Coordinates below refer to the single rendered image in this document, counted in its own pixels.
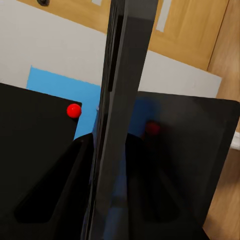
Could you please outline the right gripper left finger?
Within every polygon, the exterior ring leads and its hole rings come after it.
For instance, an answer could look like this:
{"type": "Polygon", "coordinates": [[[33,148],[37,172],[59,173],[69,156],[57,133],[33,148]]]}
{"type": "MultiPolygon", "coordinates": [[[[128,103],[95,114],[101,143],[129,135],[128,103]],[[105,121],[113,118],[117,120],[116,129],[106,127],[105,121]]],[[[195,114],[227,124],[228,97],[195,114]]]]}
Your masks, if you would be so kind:
{"type": "Polygon", "coordinates": [[[93,133],[75,139],[0,218],[0,240],[81,240],[93,133]]]}

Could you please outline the keyboard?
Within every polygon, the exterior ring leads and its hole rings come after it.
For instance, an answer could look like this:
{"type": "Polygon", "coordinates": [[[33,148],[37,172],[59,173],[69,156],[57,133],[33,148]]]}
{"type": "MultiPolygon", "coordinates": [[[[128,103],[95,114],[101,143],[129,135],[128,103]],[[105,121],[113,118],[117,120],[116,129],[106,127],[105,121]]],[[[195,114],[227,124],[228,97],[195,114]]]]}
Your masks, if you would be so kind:
{"type": "Polygon", "coordinates": [[[111,0],[85,240],[102,240],[159,0],[111,0]]]}

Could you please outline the monitor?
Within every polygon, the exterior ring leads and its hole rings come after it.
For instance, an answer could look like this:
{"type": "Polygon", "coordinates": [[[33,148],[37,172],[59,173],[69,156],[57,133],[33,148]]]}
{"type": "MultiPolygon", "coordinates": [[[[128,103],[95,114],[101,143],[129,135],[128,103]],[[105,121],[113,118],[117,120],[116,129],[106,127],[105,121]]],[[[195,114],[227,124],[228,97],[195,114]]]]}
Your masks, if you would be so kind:
{"type": "Polygon", "coordinates": [[[0,83],[0,218],[74,141],[82,106],[0,83]]]}

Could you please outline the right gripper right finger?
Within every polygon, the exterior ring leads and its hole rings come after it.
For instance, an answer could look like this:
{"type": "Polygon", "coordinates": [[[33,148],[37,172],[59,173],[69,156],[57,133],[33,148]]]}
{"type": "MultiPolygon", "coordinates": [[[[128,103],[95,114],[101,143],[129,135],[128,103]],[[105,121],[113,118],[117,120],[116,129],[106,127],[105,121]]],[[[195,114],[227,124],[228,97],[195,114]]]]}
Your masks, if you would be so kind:
{"type": "Polygon", "coordinates": [[[210,240],[145,142],[125,142],[129,240],[210,240]],[[139,168],[156,223],[145,220],[139,168]]]}

